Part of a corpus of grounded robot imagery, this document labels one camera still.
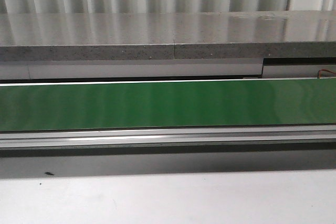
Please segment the green conveyor belt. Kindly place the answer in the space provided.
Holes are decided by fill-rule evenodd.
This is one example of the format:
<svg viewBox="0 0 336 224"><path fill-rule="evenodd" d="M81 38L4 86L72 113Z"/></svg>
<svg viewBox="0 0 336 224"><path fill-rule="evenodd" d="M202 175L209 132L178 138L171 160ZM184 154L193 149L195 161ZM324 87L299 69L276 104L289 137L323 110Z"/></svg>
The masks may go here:
<svg viewBox="0 0 336 224"><path fill-rule="evenodd" d="M335 123L335 79L1 86L1 131Z"/></svg>

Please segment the grey stone counter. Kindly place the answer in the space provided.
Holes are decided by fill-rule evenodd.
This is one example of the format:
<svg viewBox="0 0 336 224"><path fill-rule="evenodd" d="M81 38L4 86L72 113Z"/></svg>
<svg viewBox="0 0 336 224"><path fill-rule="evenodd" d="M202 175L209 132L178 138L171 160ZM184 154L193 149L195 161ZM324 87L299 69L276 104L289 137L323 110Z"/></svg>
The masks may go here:
<svg viewBox="0 0 336 224"><path fill-rule="evenodd" d="M334 11L1 15L1 82L334 76Z"/></svg>

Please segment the silver conveyor frame rail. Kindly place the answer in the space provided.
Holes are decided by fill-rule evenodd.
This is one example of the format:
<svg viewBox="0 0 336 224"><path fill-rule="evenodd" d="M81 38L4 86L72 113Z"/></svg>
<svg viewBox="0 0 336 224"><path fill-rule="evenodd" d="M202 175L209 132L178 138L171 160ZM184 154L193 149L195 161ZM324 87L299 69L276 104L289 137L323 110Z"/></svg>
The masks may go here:
<svg viewBox="0 0 336 224"><path fill-rule="evenodd" d="M206 144L335 140L335 125L182 127L1 133L1 148L82 147L120 144Z"/></svg>

